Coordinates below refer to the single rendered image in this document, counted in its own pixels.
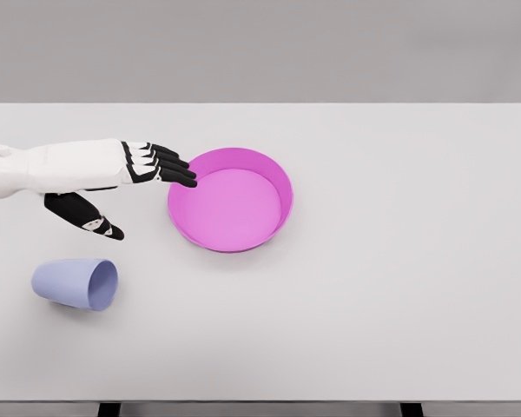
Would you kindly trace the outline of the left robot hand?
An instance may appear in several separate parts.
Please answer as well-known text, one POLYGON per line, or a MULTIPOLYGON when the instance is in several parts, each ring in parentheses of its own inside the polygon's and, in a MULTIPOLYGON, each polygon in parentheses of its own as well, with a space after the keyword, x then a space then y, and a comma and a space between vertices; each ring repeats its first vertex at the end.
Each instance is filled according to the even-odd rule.
POLYGON ((99 139, 62 142, 28 151, 24 188, 43 196, 44 207, 66 222, 121 241, 112 224, 80 191, 101 191, 145 182, 197 186, 197 175, 171 149, 151 142, 99 139))

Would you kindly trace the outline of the lavender plastic cup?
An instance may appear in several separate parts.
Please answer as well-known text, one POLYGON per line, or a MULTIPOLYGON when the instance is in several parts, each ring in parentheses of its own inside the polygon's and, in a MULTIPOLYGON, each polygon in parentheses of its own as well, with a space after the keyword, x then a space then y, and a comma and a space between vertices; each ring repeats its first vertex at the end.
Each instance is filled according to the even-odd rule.
POLYGON ((106 259, 64 259, 39 265, 31 278, 33 291, 64 306, 103 311, 118 287, 115 264, 106 259))

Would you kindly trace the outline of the pink round plate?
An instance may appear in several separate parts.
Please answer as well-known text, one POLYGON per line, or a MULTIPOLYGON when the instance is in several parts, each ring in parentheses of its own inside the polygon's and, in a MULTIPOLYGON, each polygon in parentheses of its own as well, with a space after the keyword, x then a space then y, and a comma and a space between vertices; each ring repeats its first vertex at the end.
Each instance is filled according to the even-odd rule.
POLYGON ((172 185, 168 213, 181 235, 200 247, 248 251, 278 234, 291 215, 290 177, 261 152, 214 149, 195 157, 190 168, 197 186, 172 185))

